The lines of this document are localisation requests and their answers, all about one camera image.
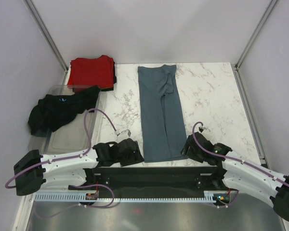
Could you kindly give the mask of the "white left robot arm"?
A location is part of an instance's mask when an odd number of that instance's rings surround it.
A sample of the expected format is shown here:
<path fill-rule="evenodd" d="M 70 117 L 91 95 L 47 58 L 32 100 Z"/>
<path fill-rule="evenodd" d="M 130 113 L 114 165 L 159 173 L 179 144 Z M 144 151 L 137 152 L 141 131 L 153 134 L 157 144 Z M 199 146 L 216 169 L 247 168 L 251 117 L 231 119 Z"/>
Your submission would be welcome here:
<path fill-rule="evenodd" d="M 131 138 L 98 143 L 92 148 L 59 155 L 41 155 L 39 150 L 29 151 L 13 167 L 18 196 L 25 196 L 50 186 L 83 186 L 92 189 L 96 177 L 87 169 L 110 167 L 119 163 L 122 167 L 144 161 L 139 145 Z"/>

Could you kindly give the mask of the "clear plastic bin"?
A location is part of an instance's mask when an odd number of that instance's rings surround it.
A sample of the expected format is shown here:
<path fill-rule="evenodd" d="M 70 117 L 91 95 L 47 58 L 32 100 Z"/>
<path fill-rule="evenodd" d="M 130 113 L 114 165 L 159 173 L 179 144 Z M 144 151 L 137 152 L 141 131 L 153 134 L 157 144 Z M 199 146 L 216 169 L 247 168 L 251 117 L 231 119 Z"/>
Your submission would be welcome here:
<path fill-rule="evenodd" d="M 56 85 L 51 87 L 47 94 L 72 95 L 89 87 L 91 86 Z M 101 92 L 95 108 L 101 106 L 100 96 Z M 85 110 L 82 114 L 78 114 L 72 122 L 55 132 L 51 132 L 51 130 L 40 131 L 36 135 L 32 135 L 28 150 L 39 150 L 41 154 L 53 155 L 84 150 L 88 148 L 89 144 L 87 135 L 94 133 L 97 116 L 99 116 L 98 112 Z"/>

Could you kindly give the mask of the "blue-grey t-shirt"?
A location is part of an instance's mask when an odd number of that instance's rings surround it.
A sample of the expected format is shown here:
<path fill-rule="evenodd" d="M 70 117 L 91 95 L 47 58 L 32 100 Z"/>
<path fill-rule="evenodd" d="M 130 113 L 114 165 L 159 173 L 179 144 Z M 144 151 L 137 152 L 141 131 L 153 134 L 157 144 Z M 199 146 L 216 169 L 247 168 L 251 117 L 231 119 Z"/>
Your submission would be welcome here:
<path fill-rule="evenodd" d="M 175 65 L 138 67 L 144 160 L 182 160 L 187 136 Z"/>

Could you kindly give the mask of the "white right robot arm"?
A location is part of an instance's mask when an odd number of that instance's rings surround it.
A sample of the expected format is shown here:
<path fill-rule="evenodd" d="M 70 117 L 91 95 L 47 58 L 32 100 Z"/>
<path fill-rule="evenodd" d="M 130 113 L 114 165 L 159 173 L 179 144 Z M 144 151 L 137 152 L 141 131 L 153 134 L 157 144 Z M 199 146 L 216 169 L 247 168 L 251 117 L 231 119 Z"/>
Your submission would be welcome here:
<path fill-rule="evenodd" d="M 211 177 L 215 189 L 226 187 L 246 193 L 268 204 L 289 222 L 289 174 L 257 165 L 222 143 L 212 144 L 199 132 L 188 136 L 181 154 L 217 166 Z"/>

